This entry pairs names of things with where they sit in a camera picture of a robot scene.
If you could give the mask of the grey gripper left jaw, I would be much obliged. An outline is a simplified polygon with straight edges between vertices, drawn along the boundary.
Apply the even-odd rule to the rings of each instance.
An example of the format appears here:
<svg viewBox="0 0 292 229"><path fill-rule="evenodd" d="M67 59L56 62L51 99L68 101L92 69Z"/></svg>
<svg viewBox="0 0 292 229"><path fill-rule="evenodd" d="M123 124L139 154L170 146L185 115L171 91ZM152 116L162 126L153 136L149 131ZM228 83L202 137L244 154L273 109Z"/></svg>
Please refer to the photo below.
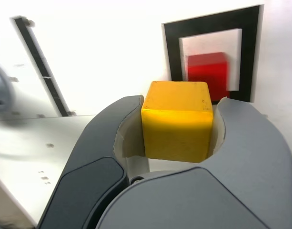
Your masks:
<svg viewBox="0 0 292 229"><path fill-rule="evenodd" d="M94 229L106 207L150 170L141 124L141 95L97 114L72 150L38 223L40 229Z"/></svg>

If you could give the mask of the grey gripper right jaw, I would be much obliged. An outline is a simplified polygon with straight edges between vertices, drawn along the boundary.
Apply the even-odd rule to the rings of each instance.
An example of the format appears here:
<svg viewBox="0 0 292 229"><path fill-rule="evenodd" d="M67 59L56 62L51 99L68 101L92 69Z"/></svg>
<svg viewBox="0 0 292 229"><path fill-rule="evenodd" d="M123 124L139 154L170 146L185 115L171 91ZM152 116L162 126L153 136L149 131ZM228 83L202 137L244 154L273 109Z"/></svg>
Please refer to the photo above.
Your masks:
<svg viewBox="0 0 292 229"><path fill-rule="evenodd" d="M137 182L99 229L292 229L292 154L251 104L222 99L220 148L196 167Z"/></svg>

